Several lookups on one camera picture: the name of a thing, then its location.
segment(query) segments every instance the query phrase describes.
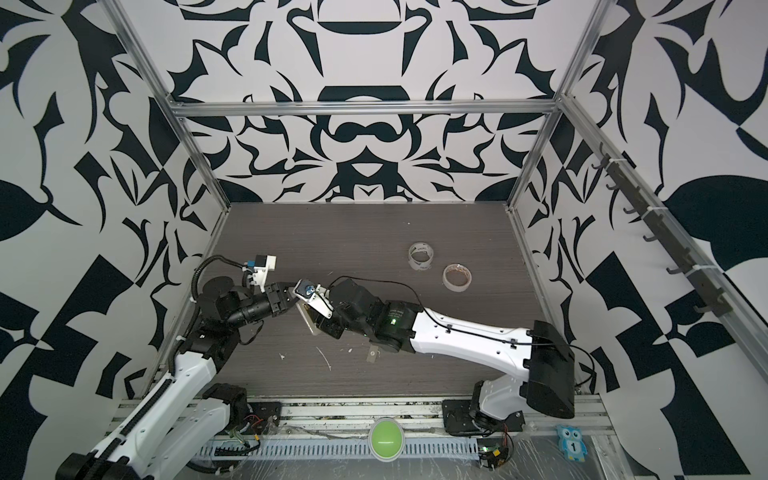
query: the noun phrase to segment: paper scrap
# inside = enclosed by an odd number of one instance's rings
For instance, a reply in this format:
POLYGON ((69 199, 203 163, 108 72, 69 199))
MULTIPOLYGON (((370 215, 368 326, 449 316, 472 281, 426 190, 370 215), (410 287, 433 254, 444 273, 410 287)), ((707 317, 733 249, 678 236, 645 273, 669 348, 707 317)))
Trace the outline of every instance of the paper scrap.
POLYGON ((325 353, 323 353, 323 351, 322 351, 322 350, 321 350, 319 347, 317 347, 317 346, 316 346, 315 348, 317 349, 317 351, 318 351, 318 352, 320 352, 320 355, 322 355, 322 356, 323 356, 323 359, 326 361, 326 365, 328 366, 328 371, 330 372, 330 370, 331 370, 331 364, 330 364, 330 363, 328 363, 328 359, 326 358, 326 354, 325 354, 325 353))

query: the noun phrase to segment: red wire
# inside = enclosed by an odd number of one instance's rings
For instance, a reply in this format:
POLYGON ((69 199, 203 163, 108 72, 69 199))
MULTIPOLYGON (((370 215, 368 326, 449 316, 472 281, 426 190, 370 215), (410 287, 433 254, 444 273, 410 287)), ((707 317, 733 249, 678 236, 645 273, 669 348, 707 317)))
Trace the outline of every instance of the red wire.
POLYGON ((259 423, 261 423, 261 422, 263 422, 263 421, 264 421, 263 419, 260 419, 258 415, 248 415, 248 416, 245 418, 246 422, 249 422, 249 420, 248 420, 248 419, 249 419, 249 418, 251 418, 251 417, 256 417, 256 419, 258 420, 258 422, 255 422, 255 423, 251 424, 251 426, 255 426, 255 425, 258 425, 259 423))

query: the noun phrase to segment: hook rack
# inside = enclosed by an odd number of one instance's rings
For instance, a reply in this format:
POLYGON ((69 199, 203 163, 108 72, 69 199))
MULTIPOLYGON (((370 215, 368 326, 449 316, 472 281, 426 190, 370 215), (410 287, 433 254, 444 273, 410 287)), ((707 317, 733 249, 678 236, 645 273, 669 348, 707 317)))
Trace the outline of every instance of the hook rack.
POLYGON ((642 221, 652 233, 651 236, 643 235, 643 240, 661 243, 675 262, 675 267, 668 267, 667 273, 685 274, 706 304, 701 313, 712 312, 716 316, 722 316, 732 311, 733 307, 723 298, 723 289, 715 284, 713 276, 706 271, 717 269, 717 266, 708 264, 709 260, 698 259, 689 247, 683 245, 676 234, 680 228, 674 227, 677 225, 674 217, 659 200, 651 200, 654 197, 649 193, 650 189, 637 179, 628 162, 606 157, 607 155, 601 161, 600 167, 604 167, 607 175, 614 181, 614 185, 607 185, 608 190, 619 190, 629 200, 632 208, 624 208, 626 214, 641 214, 642 221))

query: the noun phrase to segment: wooden table surface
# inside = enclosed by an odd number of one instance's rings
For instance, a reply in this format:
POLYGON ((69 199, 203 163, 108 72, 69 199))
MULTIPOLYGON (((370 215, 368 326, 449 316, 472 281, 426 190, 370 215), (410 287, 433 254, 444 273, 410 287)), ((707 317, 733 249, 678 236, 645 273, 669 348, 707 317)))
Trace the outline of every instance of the wooden table surface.
MULTIPOLYGON (((503 327, 531 327, 543 319, 498 203, 234 204, 215 253, 237 261, 276 255, 268 283, 307 278, 328 284, 339 275, 396 280, 413 287, 427 307, 455 318, 503 327), (422 272, 411 269, 407 257, 419 241, 435 249, 432 268, 422 272), (442 284, 442 270, 450 263, 471 270, 465 292, 442 284)), ((203 280, 216 275, 240 282, 240 272, 218 262, 203 280)), ((382 300, 415 301, 402 286, 361 284, 382 300)), ((251 333, 250 327, 241 331, 245 339, 251 333)), ((215 381, 244 386, 257 396, 444 396, 471 394, 475 382, 501 375, 440 355, 382 353, 369 363, 369 345, 351 332, 339 340, 313 336, 292 310, 267 319, 258 338, 238 346, 215 381)))

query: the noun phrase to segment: tape roll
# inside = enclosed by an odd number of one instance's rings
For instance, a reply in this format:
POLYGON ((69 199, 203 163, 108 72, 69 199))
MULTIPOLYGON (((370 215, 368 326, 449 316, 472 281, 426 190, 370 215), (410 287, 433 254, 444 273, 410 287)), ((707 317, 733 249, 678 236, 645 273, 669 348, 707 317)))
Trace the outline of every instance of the tape roll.
POLYGON ((434 257, 435 251, 424 242, 416 242, 408 249, 408 265, 414 270, 427 270, 434 257))
POLYGON ((466 266, 452 263, 442 271, 442 284, 448 290, 463 292, 469 288, 470 283, 472 283, 472 272, 466 266))

